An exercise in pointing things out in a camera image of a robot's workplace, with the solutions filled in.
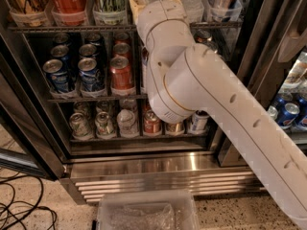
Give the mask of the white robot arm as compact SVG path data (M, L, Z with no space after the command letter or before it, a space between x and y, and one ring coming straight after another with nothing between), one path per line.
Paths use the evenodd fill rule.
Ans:
M129 0L148 53L153 112L176 124L206 112L223 130L279 208L307 230L307 157L209 47L191 34L180 0Z

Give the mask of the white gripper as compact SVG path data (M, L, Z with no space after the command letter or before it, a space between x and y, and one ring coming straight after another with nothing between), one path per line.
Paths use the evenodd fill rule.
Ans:
M180 0L129 0L133 23L140 38L145 41L151 30L164 22L179 22L189 25L185 9Z

